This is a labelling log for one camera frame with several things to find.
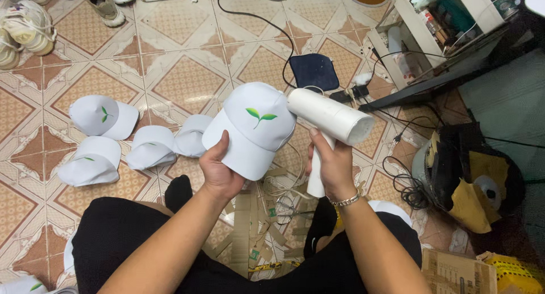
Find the black sock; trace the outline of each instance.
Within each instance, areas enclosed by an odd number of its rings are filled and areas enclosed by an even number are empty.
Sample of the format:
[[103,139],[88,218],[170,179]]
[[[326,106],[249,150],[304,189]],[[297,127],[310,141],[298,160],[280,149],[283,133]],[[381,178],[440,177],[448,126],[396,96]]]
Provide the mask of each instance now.
[[178,212],[193,196],[189,177],[181,175],[174,178],[165,191],[165,206],[173,213]]
[[322,197],[318,201],[318,205],[312,218],[312,224],[309,228],[309,233],[303,248],[305,259],[316,254],[316,244],[321,237],[330,236],[333,234],[333,228],[337,223],[337,212],[335,207],[329,202],[327,197]]

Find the hand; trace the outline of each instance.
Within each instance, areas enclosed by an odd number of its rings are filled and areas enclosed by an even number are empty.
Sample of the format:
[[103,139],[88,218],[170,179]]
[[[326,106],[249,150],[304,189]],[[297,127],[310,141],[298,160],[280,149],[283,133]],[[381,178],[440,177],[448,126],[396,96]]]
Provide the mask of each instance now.
[[307,176],[312,171],[312,156],[314,146],[322,156],[320,175],[325,188],[325,195],[332,201],[338,202],[350,199],[357,190],[352,179],[352,146],[337,140],[332,150],[319,130],[310,129],[312,143],[309,145],[309,161],[307,162]]
[[245,179],[221,162],[229,147],[229,133],[223,131],[220,141],[199,159],[204,173],[201,189],[222,201],[233,199],[242,189]]

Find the hair dryer handle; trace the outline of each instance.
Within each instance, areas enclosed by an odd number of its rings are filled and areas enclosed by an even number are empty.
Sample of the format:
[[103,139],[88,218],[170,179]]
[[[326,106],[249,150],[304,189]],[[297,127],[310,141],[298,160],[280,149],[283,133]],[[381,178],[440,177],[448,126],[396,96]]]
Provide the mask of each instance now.
[[[328,134],[322,133],[325,140],[331,146],[331,149],[335,149],[335,139]],[[325,196],[324,184],[322,183],[322,176],[320,170],[322,168],[322,157],[314,146],[314,154],[312,155],[312,171],[309,175],[309,185],[307,187],[307,193],[310,195],[322,198]]]

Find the silver bracelet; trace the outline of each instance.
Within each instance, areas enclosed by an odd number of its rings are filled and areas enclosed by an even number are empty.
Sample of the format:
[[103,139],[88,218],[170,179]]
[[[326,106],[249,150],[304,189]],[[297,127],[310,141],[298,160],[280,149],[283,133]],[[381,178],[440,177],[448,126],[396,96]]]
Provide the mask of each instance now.
[[337,207],[348,206],[351,203],[354,203],[354,202],[358,201],[358,199],[360,199],[360,193],[358,193],[358,192],[356,192],[356,195],[354,195],[354,197],[352,197],[351,199],[347,199],[347,200],[343,200],[343,201],[339,201],[339,202],[331,201],[331,199],[328,197],[329,202],[332,205],[337,206]]

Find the scissors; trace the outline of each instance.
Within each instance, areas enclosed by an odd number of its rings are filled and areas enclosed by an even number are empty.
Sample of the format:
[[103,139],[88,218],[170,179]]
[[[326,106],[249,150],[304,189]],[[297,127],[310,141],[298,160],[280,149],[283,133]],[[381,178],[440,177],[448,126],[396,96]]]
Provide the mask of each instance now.
[[307,219],[311,219],[314,211],[305,211],[305,212],[299,212],[294,206],[293,206],[293,200],[289,198],[286,195],[282,195],[278,198],[276,201],[276,204],[284,207],[286,211],[284,211],[284,214],[277,214],[278,217],[284,217],[284,221],[276,221],[279,225],[286,225],[288,224],[294,217],[301,216]]

